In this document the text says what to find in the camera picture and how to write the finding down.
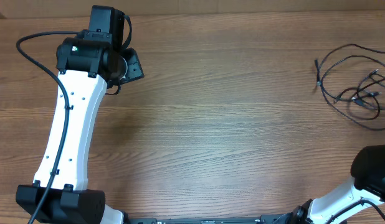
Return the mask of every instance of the table surface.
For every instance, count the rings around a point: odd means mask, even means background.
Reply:
[[[290,212],[345,181],[361,148],[385,144],[385,131],[360,128],[325,103],[313,63],[350,42],[385,50],[385,11],[131,20],[145,78],[104,97],[88,162],[88,188],[103,190],[107,204],[131,217]],[[29,218],[15,193],[39,167],[57,93],[17,52],[16,40],[87,27],[86,17],[0,20],[0,223]],[[55,71],[64,38],[40,37],[22,48]],[[346,49],[330,60],[355,53],[363,51]],[[356,86],[375,68],[347,63],[328,88]],[[350,220],[383,223],[373,209]]]

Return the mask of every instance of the wooden surface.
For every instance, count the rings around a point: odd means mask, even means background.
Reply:
[[[290,212],[345,181],[361,148],[385,144],[385,131],[366,131],[326,105],[313,63],[348,42],[385,50],[385,11],[131,20],[145,78],[104,97],[88,163],[88,187],[104,190],[107,204],[131,217]],[[57,93],[18,54],[16,40],[86,27],[86,17],[0,20],[0,223],[29,218],[15,203],[16,188],[31,183],[40,164]],[[64,38],[22,47],[54,71]],[[372,55],[348,49],[331,60],[362,53]],[[338,69],[330,91],[379,68],[351,65]],[[372,209],[351,222],[383,223]]]
[[[0,18],[83,17],[93,5],[129,15],[385,10],[385,0],[0,0]]]

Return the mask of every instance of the tangled cable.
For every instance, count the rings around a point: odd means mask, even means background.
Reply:
[[[331,93],[329,93],[328,91],[326,91],[325,87],[324,87],[324,79],[329,75],[330,71],[332,69],[334,69],[337,65],[341,64],[342,62],[346,61],[347,59],[349,58],[366,58],[370,61],[373,61],[373,62],[376,62],[380,65],[382,65],[384,68],[385,68],[385,64],[382,63],[381,61],[379,60],[376,60],[375,58],[372,58],[372,57],[368,57],[368,56],[365,56],[365,55],[350,55],[350,56],[347,56],[345,57],[344,59],[340,60],[339,62],[336,62],[335,64],[333,64],[324,74],[322,77],[320,77],[320,71],[321,71],[321,68],[323,66],[323,64],[326,62],[327,58],[334,52],[336,52],[337,50],[340,50],[342,48],[345,48],[345,47],[349,47],[349,46],[354,46],[354,47],[358,47],[360,49],[363,49],[363,50],[368,50],[368,51],[371,51],[371,52],[375,52],[375,53],[379,53],[379,54],[385,54],[384,51],[380,51],[380,50],[374,50],[374,49],[369,49],[367,47],[362,47],[360,45],[357,45],[357,44],[346,44],[346,45],[343,45],[341,47],[338,47],[334,50],[332,50],[330,53],[328,53],[324,59],[321,61],[320,64],[318,64],[318,60],[316,59],[315,60],[315,66],[316,66],[316,69],[317,69],[317,85],[320,86],[321,88],[321,92],[324,96],[324,99],[325,101],[332,107],[334,108],[337,112],[339,112],[340,114],[342,114],[343,116],[347,117],[348,119],[350,119],[351,121],[353,121],[354,123],[360,125],[361,127],[363,128],[366,128],[368,130],[372,130],[372,131],[382,131],[382,130],[385,130],[385,127],[383,128],[372,128],[372,127],[369,127],[363,123],[360,123],[359,121],[357,121],[357,119],[362,119],[362,120],[374,120],[376,118],[379,117],[379,115],[381,114],[381,111],[385,111],[385,106],[381,105],[379,103],[379,101],[377,100],[377,96],[379,96],[381,94],[381,92],[378,92],[378,91],[368,91],[367,88],[370,87],[370,86],[373,86],[375,84],[385,88],[385,76],[381,75],[378,73],[378,69],[372,71],[371,73],[369,73],[367,76],[365,76],[360,82],[359,82],[359,85],[357,87],[350,87],[350,88],[347,88],[345,90],[343,90],[340,94],[338,95],[332,95]],[[377,76],[381,79],[379,80],[376,80],[374,79],[374,77]],[[371,80],[372,82],[370,84],[367,84],[365,86],[362,87],[363,83],[365,81],[368,81],[368,80]],[[352,94],[350,97],[347,97],[347,98],[343,98],[342,96],[345,95],[348,91],[354,91],[354,94]],[[333,103],[331,103],[329,101],[329,99],[327,98],[327,96],[331,97],[334,99],[334,104],[336,104],[337,102],[339,101],[344,101],[344,102],[347,102],[348,103],[348,110],[350,109],[350,104],[351,103],[355,103],[356,105],[358,106],[361,106],[362,108],[365,108],[367,110],[371,110],[371,111],[376,111],[376,114],[370,118],[363,118],[363,117],[359,117],[359,116],[355,116],[355,115],[347,115],[346,113],[342,112],[341,110],[339,110]],[[372,98],[375,103],[370,103],[368,101],[366,101],[367,98]]]

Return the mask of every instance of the beige wall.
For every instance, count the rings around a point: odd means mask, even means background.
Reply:
[[[94,4],[129,15],[385,9],[385,0],[0,0],[0,18],[89,16]]]

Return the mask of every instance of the wooden table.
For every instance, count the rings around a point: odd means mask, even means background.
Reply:
[[[104,97],[88,163],[88,187],[131,217],[290,212],[347,179],[361,148],[385,144],[385,131],[360,128],[327,106],[315,90],[313,63],[349,42],[385,50],[385,11],[131,20],[145,78]],[[57,93],[17,52],[16,40],[87,27],[87,17],[0,20],[0,223],[29,218],[15,193],[41,162]],[[64,38],[40,37],[22,48],[55,71]],[[357,85],[377,68],[351,65],[340,67],[330,91]],[[373,209],[350,220],[383,223]]]

